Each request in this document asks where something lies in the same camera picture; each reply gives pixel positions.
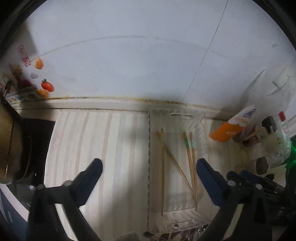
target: label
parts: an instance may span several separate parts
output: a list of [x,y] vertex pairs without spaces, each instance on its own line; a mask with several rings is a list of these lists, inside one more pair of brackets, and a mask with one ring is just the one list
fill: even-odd
[[28,57],[28,55],[27,55],[27,53],[26,53],[26,51],[25,51],[25,49],[24,49],[24,47],[22,45],[20,45],[17,48],[17,51],[18,51],[18,53],[19,53],[19,55],[20,55],[20,57],[21,57],[22,62],[24,63],[24,65],[26,67],[28,67],[29,65],[31,65],[31,61],[30,61],[30,59],[29,59],[29,57]]
[[30,91],[27,93],[22,93],[18,95],[13,95],[10,97],[5,98],[8,103],[14,104],[14,103],[20,103],[24,101],[34,100],[34,99],[43,99],[41,96],[39,96],[35,91]]
[[241,112],[220,126],[210,137],[213,140],[224,142],[240,133],[249,124],[251,117],[256,112],[254,106],[255,105],[250,105],[244,108]]

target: tile grout line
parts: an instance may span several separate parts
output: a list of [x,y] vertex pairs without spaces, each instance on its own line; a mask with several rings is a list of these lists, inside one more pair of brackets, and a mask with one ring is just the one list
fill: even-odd
[[[120,115],[120,122],[118,127],[118,135],[117,135],[117,141],[116,141],[116,149],[115,149],[115,164],[114,164],[114,176],[113,176],[113,207],[115,211],[113,212],[113,220],[112,224],[113,226],[120,226],[120,223],[118,221],[118,213],[120,212],[118,210],[117,202],[120,200],[120,169],[121,169],[121,161],[122,161],[122,148],[123,148],[123,139],[124,139],[124,132],[126,127],[126,113],[121,113]],[[115,238],[119,237],[120,234],[117,233],[118,230],[113,229],[113,235]]]
[[57,168],[58,168],[58,162],[59,162],[59,155],[60,155],[60,151],[61,151],[61,144],[62,144],[62,141],[63,141],[63,138],[64,138],[65,128],[66,128],[70,113],[71,112],[67,112],[65,122],[63,123],[63,129],[61,130],[61,133],[60,133],[59,145],[57,147],[57,153],[56,153],[56,156],[55,156],[54,178],[53,178],[53,186],[54,187],[57,185]]
[[81,148],[82,148],[82,142],[85,134],[86,125],[89,121],[89,115],[90,111],[86,112],[86,116],[83,121],[83,125],[81,127],[81,133],[79,137],[78,147],[77,147],[77,154],[76,154],[76,161],[75,161],[75,170],[74,170],[74,177],[76,177],[79,173],[79,163],[80,163],[80,156],[81,156]]
[[[88,155],[87,155],[87,166],[93,161],[92,156],[93,156],[93,153],[94,153],[95,134],[96,134],[97,129],[99,127],[99,122],[100,122],[99,112],[97,112],[96,113],[95,120],[94,120],[93,132],[91,134],[91,141],[90,141],[90,144],[89,144],[89,152],[88,152]],[[85,205],[85,217],[86,217],[86,215],[88,215],[89,224],[92,224],[92,221],[91,221],[91,205],[90,205],[90,202],[88,202]]]
[[137,122],[138,114],[133,114],[132,122],[132,133],[131,133],[131,146],[129,152],[129,163],[128,163],[128,206],[127,206],[127,232],[131,232],[133,229],[133,182],[134,182],[134,162],[135,162],[135,148],[136,148],[136,137],[137,137]]
[[188,91],[189,91],[189,89],[190,89],[190,87],[191,87],[191,85],[192,85],[192,83],[193,83],[195,77],[197,76],[197,73],[198,73],[198,71],[200,70],[200,67],[201,67],[201,65],[202,65],[202,63],[203,63],[203,61],[204,61],[204,59],[205,59],[205,57],[206,57],[206,55],[207,55],[207,53],[208,53],[210,47],[211,47],[211,44],[212,44],[212,42],[213,42],[213,39],[214,39],[214,37],[215,37],[215,35],[216,35],[216,33],[217,33],[217,30],[218,30],[218,28],[219,28],[219,26],[220,26],[220,23],[221,23],[221,20],[222,20],[223,15],[224,15],[225,9],[226,9],[226,7],[227,7],[227,4],[228,4],[228,0],[227,0],[227,2],[226,2],[226,4],[225,4],[225,8],[224,8],[224,10],[223,10],[222,16],[221,16],[221,18],[220,18],[220,21],[219,21],[219,24],[218,24],[218,26],[217,26],[217,28],[216,28],[216,31],[215,31],[215,33],[214,33],[214,36],[213,36],[213,38],[212,38],[212,40],[211,40],[211,42],[210,42],[210,45],[209,45],[207,51],[205,52],[205,55],[204,55],[204,57],[203,57],[203,59],[202,59],[202,62],[200,63],[200,65],[199,65],[199,67],[198,67],[198,69],[197,69],[197,71],[196,71],[196,74],[195,74],[195,76],[193,77],[193,80],[192,80],[192,82],[191,82],[191,84],[190,84],[188,90],[186,91],[186,94],[185,94],[183,100],[181,101],[181,103],[183,103],[183,101],[184,101],[184,99],[185,99],[185,97],[186,97],[186,95],[187,95],[187,93],[188,93]]
[[109,142],[109,134],[110,134],[110,127],[111,127],[111,122],[113,118],[113,112],[109,112],[108,119],[107,119],[107,124],[106,124],[106,130],[104,134],[104,141],[103,141],[103,147],[102,147],[102,159],[101,161],[103,162],[103,173],[100,176],[100,182],[99,182],[99,235],[102,240],[104,240],[104,199],[103,199],[103,193],[104,193],[104,171],[106,168],[106,156],[107,156],[107,147],[108,147],[108,142]]

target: transparent cutting board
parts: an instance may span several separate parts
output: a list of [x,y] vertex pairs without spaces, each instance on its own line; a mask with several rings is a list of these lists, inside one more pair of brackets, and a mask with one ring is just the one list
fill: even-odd
[[151,233],[176,232],[203,226],[211,222],[209,208],[211,200],[197,177],[197,212],[193,197],[178,169],[165,152],[165,185],[163,216],[161,195],[161,149],[156,135],[163,128],[164,142],[171,150],[191,185],[188,156],[183,138],[187,133],[189,146],[190,132],[193,133],[195,162],[200,158],[208,160],[205,128],[202,123],[205,114],[198,111],[153,109],[149,112],[149,204],[148,229]]

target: orange carton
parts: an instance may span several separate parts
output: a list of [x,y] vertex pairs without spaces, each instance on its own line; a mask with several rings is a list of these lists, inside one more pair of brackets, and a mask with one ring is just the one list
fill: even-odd
[[254,106],[255,105],[250,105],[244,108],[241,112],[220,126],[218,130],[213,132],[210,138],[215,141],[224,142],[240,133],[249,124],[251,117],[256,112]]

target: wooden chopstick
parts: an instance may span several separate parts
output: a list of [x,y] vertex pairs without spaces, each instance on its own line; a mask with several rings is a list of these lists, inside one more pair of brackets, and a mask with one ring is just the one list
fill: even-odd
[[180,168],[177,160],[174,158],[173,154],[171,153],[170,149],[168,148],[168,146],[164,143],[163,141],[163,136],[161,135],[161,133],[159,131],[156,132],[158,138],[161,140],[162,142],[162,145],[164,147],[164,149],[166,150],[166,153],[168,154],[168,156],[173,160],[173,163],[175,164],[176,168],[178,169],[179,173],[181,174],[183,180],[185,181],[186,183],[186,186],[188,187],[188,189],[190,190],[191,194],[192,194],[192,197],[194,198],[194,193],[193,193],[193,190],[186,178],[186,176],[184,175],[182,169]]
[[188,138],[186,132],[183,133],[185,145],[186,145],[186,150],[187,150],[187,156],[188,156],[188,163],[189,163],[189,169],[190,169],[190,177],[191,177],[191,184],[192,184],[192,189],[193,189],[193,196],[194,195],[194,179],[193,179],[193,167],[192,167],[192,160],[191,160],[191,152],[188,144]]
[[197,174],[196,174],[196,166],[195,166],[195,149],[194,149],[194,140],[193,133],[190,132],[190,140],[191,140],[191,151],[192,151],[192,166],[193,166],[193,179],[194,179],[194,207],[197,212]]
[[[160,134],[163,137],[163,128],[160,129]],[[163,215],[164,198],[165,198],[165,150],[164,150],[164,147],[162,146],[161,148],[161,212],[160,212],[161,216]]]

